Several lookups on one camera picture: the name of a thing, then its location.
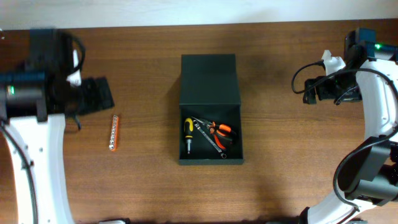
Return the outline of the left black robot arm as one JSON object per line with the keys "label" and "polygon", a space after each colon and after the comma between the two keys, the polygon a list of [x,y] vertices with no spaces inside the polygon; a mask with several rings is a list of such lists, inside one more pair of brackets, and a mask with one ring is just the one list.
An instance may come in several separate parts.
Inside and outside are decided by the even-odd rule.
{"label": "left black robot arm", "polygon": [[29,58],[1,74],[1,134],[11,155],[19,223],[72,223],[63,137],[68,118],[114,106],[107,79],[82,78],[86,49],[58,29],[30,32]]}

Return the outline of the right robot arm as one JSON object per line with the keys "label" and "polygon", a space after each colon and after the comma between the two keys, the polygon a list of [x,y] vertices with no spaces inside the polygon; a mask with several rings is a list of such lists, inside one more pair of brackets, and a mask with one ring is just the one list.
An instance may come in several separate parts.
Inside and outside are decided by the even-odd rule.
{"label": "right robot arm", "polygon": [[305,81],[303,102],[362,102],[364,141],[337,166],[333,190],[307,207],[299,223],[355,223],[367,210],[397,201],[397,47],[376,40],[372,29],[358,28],[345,37],[343,57],[329,50],[316,62],[324,76]]}

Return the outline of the yellow black screwdriver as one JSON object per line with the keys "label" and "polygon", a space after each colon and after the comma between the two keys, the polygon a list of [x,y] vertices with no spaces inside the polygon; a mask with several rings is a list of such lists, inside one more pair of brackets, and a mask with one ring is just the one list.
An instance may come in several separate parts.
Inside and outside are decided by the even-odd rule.
{"label": "yellow black screwdriver", "polygon": [[191,143],[193,139],[193,121],[191,118],[186,118],[184,121],[184,136],[187,145],[187,154],[191,152]]}

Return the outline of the small red cutting pliers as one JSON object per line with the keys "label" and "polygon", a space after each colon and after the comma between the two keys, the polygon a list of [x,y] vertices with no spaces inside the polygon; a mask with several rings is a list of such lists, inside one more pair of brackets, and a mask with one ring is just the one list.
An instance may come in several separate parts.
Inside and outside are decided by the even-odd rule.
{"label": "small red cutting pliers", "polygon": [[222,134],[214,134],[213,135],[215,139],[216,145],[223,151],[226,151],[230,148],[230,146],[233,144],[233,138],[229,137],[228,135],[222,135]]}

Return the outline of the orange socket bit rail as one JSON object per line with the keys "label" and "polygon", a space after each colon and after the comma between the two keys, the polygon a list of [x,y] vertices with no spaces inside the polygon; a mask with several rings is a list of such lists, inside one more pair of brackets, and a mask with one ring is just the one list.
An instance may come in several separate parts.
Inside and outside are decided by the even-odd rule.
{"label": "orange socket bit rail", "polygon": [[118,148],[119,116],[114,114],[111,123],[111,134],[109,138],[109,150],[116,151]]}

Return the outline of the orange black long-nose pliers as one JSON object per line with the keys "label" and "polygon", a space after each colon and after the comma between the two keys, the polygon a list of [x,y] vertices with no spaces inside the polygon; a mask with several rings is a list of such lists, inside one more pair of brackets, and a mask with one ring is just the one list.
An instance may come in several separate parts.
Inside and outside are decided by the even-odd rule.
{"label": "orange black long-nose pliers", "polygon": [[195,118],[193,117],[194,120],[197,120],[200,124],[204,125],[204,127],[209,130],[210,134],[213,136],[214,134],[222,134],[228,135],[229,137],[233,138],[233,143],[235,142],[237,138],[236,132],[228,125],[226,124],[217,124],[214,121],[208,121],[205,119],[200,119],[200,118]]}

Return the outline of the silver ratchet wrench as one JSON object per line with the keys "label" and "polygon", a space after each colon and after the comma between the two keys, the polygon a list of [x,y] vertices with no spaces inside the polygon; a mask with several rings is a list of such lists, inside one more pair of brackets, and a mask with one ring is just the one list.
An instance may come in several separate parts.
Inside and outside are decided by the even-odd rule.
{"label": "silver ratchet wrench", "polygon": [[201,128],[197,120],[193,121],[193,125],[197,128],[197,130],[199,130],[199,132],[205,137],[205,139],[219,152],[220,156],[223,159],[226,159],[227,158],[226,154],[223,152],[221,148],[219,148],[216,145],[216,143],[209,137],[209,135],[207,135],[207,133],[204,132],[204,130]]}

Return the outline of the dark green box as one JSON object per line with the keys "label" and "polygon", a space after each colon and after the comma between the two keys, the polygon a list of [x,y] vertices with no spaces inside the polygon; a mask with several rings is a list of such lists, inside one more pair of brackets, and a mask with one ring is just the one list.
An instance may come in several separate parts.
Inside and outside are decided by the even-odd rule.
{"label": "dark green box", "polygon": [[[180,79],[179,163],[197,165],[241,165],[243,134],[241,127],[241,96],[233,54],[183,55]],[[238,135],[223,159],[219,152],[193,125],[191,152],[187,154],[184,121],[193,117],[230,126]],[[215,142],[204,125],[204,132]]]}

